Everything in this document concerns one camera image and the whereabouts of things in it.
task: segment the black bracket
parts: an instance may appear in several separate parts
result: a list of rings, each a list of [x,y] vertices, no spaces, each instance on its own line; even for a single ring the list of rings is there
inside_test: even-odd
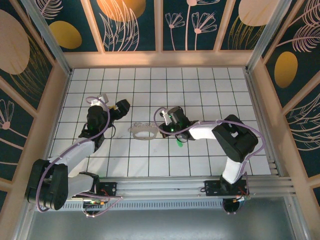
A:
[[[201,190],[207,197],[224,197],[224,196],[237,196],[242,195],[242,191],[247,192],[247,181],[238,180],[237,187],[230,189],[229,191],[223,190],[220,180],[208,180],[204,181],[204,188]]]

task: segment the dark teal wallpaper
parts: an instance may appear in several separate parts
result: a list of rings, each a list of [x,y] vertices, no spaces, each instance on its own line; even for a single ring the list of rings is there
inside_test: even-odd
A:
[[[0,213],[1,213],[2,206],[3,206],[4,203],[5,203],[6,196],[7,196],[7,192],[0,190]]]
[[[107,52],[155,51],[154,0],[90,0]]]
[[[52,65],[9,2],[0,5],[0,76],[35,109]]]
[[[308,177],[320,174],[320,84],[287,115],[296,147]]]
[[[319,16],[319,1],[304,1],[265,64],[283,107],[320,70]]]
[[[63,52],[97,52],[80,0],[35,0]]]
[[[313,193],[314,193],[315,198],[316,198],[316,201],[318,202],[318,205],[319,205],[319,207],[320,207],[320,186],[315,187],[315,188],[313,189]]]
[[[0,178],[12,180],[33,120],[0,89]]]
[[[236,0],[221,50],[253,50],[277,1]]]
[[[164,0],[163,50],[212,50],[225,5],[225,0]]]

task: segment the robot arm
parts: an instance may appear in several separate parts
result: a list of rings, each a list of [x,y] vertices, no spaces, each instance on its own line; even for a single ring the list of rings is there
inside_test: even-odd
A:
[[[251,130],[229,123],[217,125],[216,122],[189,121],[181,107],[163,110],[160,115],[165,123],[159,128],[165,132],[181,132],[178,134],[180,139],[216,139],[227,155],[225,169],[220,176],[221,187],[228,192],[238,185],[247,163],[245,158],[258,144],[258,138]],[[235,115],[229,115],[225,121],[243,124]],[[162,133],[162,136],[165,138],[169,135]]]
[[[105,94],[98,96],[103,102],[107,103],[108,98]],[[113,125],[115,120],[125,116],[130,108],[127,100],[116,103],[116,107],[109,107],[110,120],[108,127]],[[68,177],[69,173],[83,159],[96,152],[102,145],[105,137],[103,134],[88,140],[100,133],[108,123],[108,113],[105,107],[100,105],[97,100],[91,101],[88,109],[87,123],[84,124],[79,138],[73,143],[72,147],[62,157],[55,155],[48,160],[38,159],[34,162],[29,177],[25,197],[29,203],[36,202],[37,188],[45,169],[50,163],[60,158],[49,169],[42,183],[39,195],[40,206],[45,208],[60,209],[68,198],[83,192],[95,192],[99,189],[99,176],[93,173],[80,172],[77,176]]]

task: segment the yellow circle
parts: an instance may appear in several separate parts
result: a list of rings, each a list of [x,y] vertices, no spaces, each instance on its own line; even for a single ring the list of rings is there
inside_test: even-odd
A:
[[[281,53],[275,63],[274,79],[275,83],[282,89],[288,87],[295,79],[298,70],[298,60],[289,51]]]
[[[248,26],[266,25],[275,11],[279,0],[241,0],[239,18]]]
[[[66,21],[55,21],[49,25],[56,41],[61,47],[66,49],[76,49],[80,47],[82,38],[79,31]]]
[[[136,18],[140,17],[146,9],[146,0],[96,0],[101,11],[110,19],[118,22],[128,22],[131,17],[125,11],[123,2],[130,14],[130,9]]]
[[[0,9],[0,69],[8,74],[22,73],[29,62],[30,45],[24,27]]]

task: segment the white tiled floor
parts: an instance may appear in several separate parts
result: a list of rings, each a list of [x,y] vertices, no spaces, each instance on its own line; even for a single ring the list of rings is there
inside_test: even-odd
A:
[[[212,121],[239,116],[258,128],[241,68],[97,68],[75,69],[56,131],[51,156],[68,147],[81,133],[89,105],[85,98],[106,93],[109,106],[127,99],[131,108],[115,121],[100,149],[72,172],[88,171],[101,177],[219,176],[226,156],[216,140],[189,141],[179,147],[175,138],[141,141],[128,129],[149,123],[159,107],[184,109],[191,120]],[[270,175],[265,151],[245,167],[249,175]]]

